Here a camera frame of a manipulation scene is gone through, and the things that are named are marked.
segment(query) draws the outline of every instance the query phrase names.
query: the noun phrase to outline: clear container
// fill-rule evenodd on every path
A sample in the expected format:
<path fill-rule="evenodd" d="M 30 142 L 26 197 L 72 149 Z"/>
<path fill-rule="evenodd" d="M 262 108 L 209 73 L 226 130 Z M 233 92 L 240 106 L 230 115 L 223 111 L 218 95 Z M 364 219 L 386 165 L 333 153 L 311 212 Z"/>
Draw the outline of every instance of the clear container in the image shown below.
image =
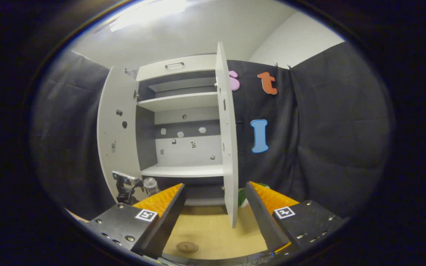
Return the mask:
<path fill-rule="evenodd" d="M 147 194 L 149 196 L 160 192 L 160 189 L 157 186 L 157 181 L 154 179 L 154 177 L 146 177 L 144 179 L 144 187 L 147 189 Z"/>

